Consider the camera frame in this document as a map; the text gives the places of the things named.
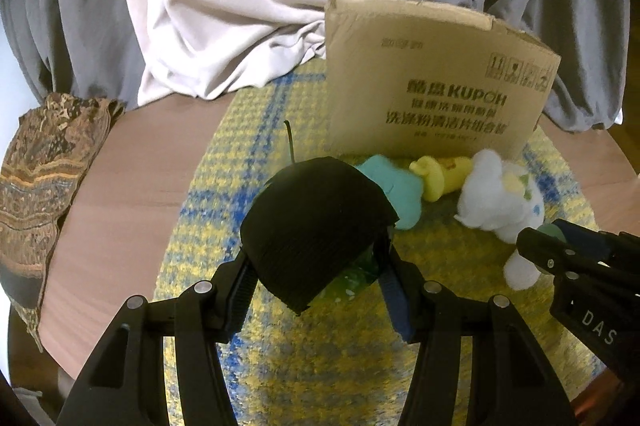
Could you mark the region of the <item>green frog plush toy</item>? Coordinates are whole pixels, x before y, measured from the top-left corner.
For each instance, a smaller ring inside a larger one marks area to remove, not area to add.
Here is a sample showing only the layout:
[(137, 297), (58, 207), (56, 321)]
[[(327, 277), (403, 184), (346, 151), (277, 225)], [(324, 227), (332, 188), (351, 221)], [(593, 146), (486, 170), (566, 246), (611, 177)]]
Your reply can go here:
[(380, 269), (372, 250), (366, 250), (354, 262), (329, 282), (320, 296), (329, 302), (348, 302), (374, 283)]

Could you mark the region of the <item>white dog plush toy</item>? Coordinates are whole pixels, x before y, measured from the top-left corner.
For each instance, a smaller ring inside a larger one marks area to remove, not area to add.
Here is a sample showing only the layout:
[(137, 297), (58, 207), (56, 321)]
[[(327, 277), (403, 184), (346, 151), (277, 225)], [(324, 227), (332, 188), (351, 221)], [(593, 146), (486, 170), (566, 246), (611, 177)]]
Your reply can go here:
[(510, 245), (521, 231), (542, 226), (544, 198), (533, 174), (493, 150), (476, 153), (472, 163), (454, 215), (460, 224)]

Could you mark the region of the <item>brown patterned cloth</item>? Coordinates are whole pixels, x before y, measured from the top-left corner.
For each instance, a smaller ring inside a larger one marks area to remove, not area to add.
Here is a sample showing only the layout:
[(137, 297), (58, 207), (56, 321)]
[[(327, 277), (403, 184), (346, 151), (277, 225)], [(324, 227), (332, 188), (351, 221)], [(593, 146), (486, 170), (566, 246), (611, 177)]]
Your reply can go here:
[(64, 220), (122, 101), (49, 94), (18, 121), (1, 166), (1, 286), (36, 345)]

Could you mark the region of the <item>brown cardboard box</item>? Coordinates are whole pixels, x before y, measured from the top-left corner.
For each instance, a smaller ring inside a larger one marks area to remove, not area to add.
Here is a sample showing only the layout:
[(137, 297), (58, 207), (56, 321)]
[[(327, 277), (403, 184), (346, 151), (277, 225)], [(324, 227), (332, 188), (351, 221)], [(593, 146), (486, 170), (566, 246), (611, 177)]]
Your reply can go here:
[(329, 147), (336, 154), (515, 160), (561, 63), (489, 14), (423, 0), (329, 0)]

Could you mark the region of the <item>yellow cup plush toy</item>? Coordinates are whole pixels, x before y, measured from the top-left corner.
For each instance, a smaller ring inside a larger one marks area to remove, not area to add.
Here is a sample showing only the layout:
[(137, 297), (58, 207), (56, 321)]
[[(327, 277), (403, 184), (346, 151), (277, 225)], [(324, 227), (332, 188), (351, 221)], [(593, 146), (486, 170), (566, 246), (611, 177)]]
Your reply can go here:
[(422, 156), (409, 165), (410, 172), (422, 180), (422, 198), (427, 202), (436, 202), (444, 195), (461, 190), (472, 169), (473, 161), (469, 157)]

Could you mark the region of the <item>teal star plush toy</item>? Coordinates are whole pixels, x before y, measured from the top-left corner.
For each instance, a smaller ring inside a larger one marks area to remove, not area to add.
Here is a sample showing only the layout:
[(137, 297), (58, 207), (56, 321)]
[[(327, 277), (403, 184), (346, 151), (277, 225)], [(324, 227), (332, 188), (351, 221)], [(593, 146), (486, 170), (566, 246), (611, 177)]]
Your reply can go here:
[(356, 168), (383, 190), (398, 216), (398, 230), (409, 230), (419, 222), (423, 183), (418, 176), (382, 155), (371, 156)]

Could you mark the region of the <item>black round plush toy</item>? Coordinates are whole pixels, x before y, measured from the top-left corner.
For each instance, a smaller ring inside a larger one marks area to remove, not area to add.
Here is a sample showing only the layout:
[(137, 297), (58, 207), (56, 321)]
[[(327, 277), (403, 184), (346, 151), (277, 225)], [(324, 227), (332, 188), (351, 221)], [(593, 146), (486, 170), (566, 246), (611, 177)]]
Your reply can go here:
[(383, 190), (332, 156), (299, 160), (285, 122), (288, 164), (254, 197), (241, 248), (259, 282), (298, 316), (366, 250), (384, 276), (398, 263), (398, 216)]

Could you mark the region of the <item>yellow blue plaid mat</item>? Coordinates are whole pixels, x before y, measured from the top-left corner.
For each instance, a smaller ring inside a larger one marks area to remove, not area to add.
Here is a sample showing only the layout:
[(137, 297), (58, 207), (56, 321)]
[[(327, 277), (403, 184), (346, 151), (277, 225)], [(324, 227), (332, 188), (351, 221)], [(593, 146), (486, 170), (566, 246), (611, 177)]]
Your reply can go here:
[[(254, 197), (281, 168), (326, 155), (326, 64), (312, 60), (262, 88), (229, 97), (193, 174), (154, 296), (179, 295), (210, 278), (240, 248), (240, 225)], [(506, 295), (533, 331), (565, 391), (576, 396), (601, 363), (550, 316), (552, 279), (529, 290), (506, 285), (512, 246), (456, 219), (457, 200), (425, 204), (419, 223), (395, 234), (399, 256), (424, 278), (484, 302)], [(218, 349), (242, 425), (395, 425), (419, 349), (395, 332), (380, 288), (322, 298), (295, 313), (255, 290), (239, 334)]]

